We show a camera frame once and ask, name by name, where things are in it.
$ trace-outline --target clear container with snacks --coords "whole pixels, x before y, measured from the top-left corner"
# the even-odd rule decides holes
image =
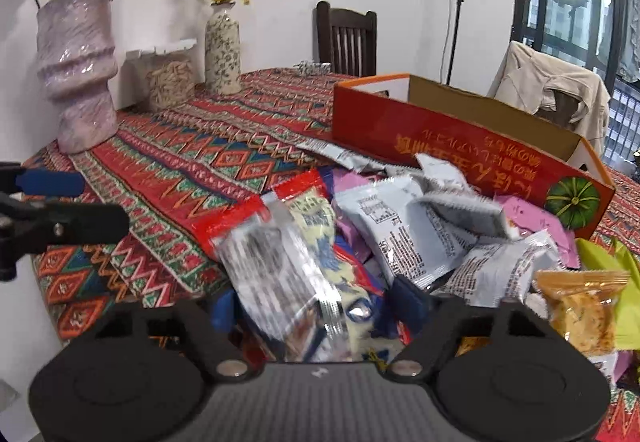
[[[191,49],[195,39],[127,52],[143,93],[141,106],[148,111],[183,104],[193,98],[195,77]]]

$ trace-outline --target red box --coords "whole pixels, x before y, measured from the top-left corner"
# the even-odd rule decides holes
[[[333,140],[390,162],[448,160],[482,194],[517,195],[589,238],[615,194],[591,145],[497,100],[408,73],[339,82]]]

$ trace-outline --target screw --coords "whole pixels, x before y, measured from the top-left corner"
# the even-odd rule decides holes
[[[405,359],[404,361],[393,362],[390,369],[400,377],[415,377],[422,371],[422,366],[419,362]]]
[[[241,377],[241,375],[244,375],[248,370],[249,367],[246,363],[238,361],[237,359],[227,359],[216,366],[216,371],[225,377]]]

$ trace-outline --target red tablecloth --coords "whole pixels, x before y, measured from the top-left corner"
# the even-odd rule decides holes
[[[235,95],[210,97],[200,89],[191,102],[156,115],[123,111],[117,135],[91,151],[66,156],[53,142],[38,152],[31,164],[80,171],[88,182],[84,201],[117,202],[131,218],[118,245],[52,248],[36,258],[60,338],[77,336],[115,302],[166,305],[222,284],[190,223],[314,165],[296,144],[329,135],[338,78],[248,73]],[[612,176],[618,193],[596,240],[606,245],[616,235],[640,254],[640,186]],[[636,395],[616,393],[599,440],[640,441],[639,408]]]

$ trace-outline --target yellow green package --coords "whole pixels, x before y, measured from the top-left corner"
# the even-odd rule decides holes
[[[588,270],[625,270],[631,278],[616,304],[616,349],[640,350],[640,268],[628,248],[613,239],[609,251],[587,241],[575,244],[584,268]]]

